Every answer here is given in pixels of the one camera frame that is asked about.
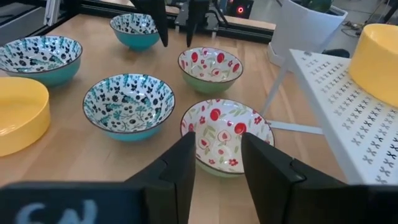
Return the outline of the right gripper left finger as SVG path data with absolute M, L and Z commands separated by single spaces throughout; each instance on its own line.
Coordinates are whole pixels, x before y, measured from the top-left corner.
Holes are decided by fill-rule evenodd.
M 187 224 L 195 181 L 189 132 L 122 182 L 16 182 L 0 188 L 0 224 Z

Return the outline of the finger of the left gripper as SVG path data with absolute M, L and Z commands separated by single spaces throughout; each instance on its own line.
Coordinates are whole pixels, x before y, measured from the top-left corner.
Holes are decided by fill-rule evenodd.
M 192 44 L 197 25 L 201 23 L 209 8 L 209 0 L 189 0 L 187 25 L 187 47 Z
M 132 0 L 134 7 L 143 14 L 150 15 L 160 35 L 164 47 L 168 46 L 168 20 L 164 0 Z

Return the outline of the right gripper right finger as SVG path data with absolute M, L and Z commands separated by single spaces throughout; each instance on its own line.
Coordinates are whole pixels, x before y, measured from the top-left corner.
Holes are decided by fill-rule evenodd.
M 398 224 L 398 186 L 348 185 L 251 133 L 241 153 L 260 224 Z

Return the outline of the teal floral ceramic bowl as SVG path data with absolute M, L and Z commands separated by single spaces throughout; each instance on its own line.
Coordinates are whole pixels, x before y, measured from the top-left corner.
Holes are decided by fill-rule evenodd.
M 0 46 L 0 70 L 10 77 L 31 78 L 47 87 L 68 83 L 77 74 L 82 45 L 69 37 L 25 37 Z
M 118 141 L 141 141 L 157 134 L 175 108 L 175 95 L 164 81 L 124 73 L 94 84 L 83 98 L 88 121 Z
M 109 24 L 118 40 L 136 52 L 151 48 L 160 39 L 155 21 L 148 14 L 121 14 L 112 18 Z

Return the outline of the green bowl with red flowers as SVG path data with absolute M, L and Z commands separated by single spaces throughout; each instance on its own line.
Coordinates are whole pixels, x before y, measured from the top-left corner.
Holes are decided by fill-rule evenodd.
M 243 74 L 243 63 L 233 54 L 213 48 L 194 47 L 181 52 L 177 63 L 184 81 L 204 94 L 221 93 Z
M 195 133 L 196 163 L 218 177 L 244 174 L 241 140 L 249 132 L 274 146 L 269 123 L 256 110 L 227 99 L 200 101 L 182 116 L 180 133 Z

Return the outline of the black computer tower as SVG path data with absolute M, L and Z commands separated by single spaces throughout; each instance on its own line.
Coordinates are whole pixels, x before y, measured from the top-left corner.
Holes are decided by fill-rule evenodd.
M 248 19 L 253 4 L 253 0 L 228 0 L 226 14 L 228 16 Z

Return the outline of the white plant pot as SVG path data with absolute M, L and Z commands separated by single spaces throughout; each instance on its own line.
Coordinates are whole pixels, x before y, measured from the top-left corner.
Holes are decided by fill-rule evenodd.
M 324 51 L 347 15 L 335 6 L 330 6 L 327 12 L 318 12 L 293 0 L 284 0 L 267 47 L 270 62 L 282 66 L 290 49 Z

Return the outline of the white perforated metal rack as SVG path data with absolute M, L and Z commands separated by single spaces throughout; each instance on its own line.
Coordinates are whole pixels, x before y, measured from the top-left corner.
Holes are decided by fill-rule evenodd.
M 271 121 L 270 126 L 324 135 L 351 184 L 398 185 L 398 108 L 357 86 L 349 77 L 349 63 L 348 58 L 291 49 L 261 113 L 292 72 L 319 125 Z

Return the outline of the black aluminium frame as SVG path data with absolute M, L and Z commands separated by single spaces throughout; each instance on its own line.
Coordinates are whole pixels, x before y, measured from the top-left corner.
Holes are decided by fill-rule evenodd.
M 95 18 L 112 18 L 121 14 L 140 13 L 140 10 L 134 6 L 97 0 L 56 1 L 60 5 L 58 9 L 60 15 L 55 17 L 55 23 L 52 25 L 40 25 L 38 16 L 43 18 L 43 20 L 47 19 L 47 16 L 44 14 L 44 7 L 47 5 L 45 0 L 0 0 L 0 44 L 5 44 L 6 42 L 22 37 L 48 34 L 80 14 Z M 3 13 L 3 7 L 14 3 L 29 6 L 30 9 L 19 14 L 8 15 Z M 274 33 L 273 29 L 237 24 L 235 22 L 228 22 L 226 19 L 219 22 L 214 29 L 209 26 L 197 25 L 195 31 L 200 34 L 209 34 L 214 31 L 218 36 L 251 42 L 263 42 L 265 44 L 271 41 Z

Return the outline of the silver aluminium bracket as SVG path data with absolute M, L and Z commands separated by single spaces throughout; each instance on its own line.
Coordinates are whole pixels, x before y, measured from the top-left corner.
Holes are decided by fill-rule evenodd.
M 46 0 L 44 25 L 52 26 L 58 21 L 62 0 Z

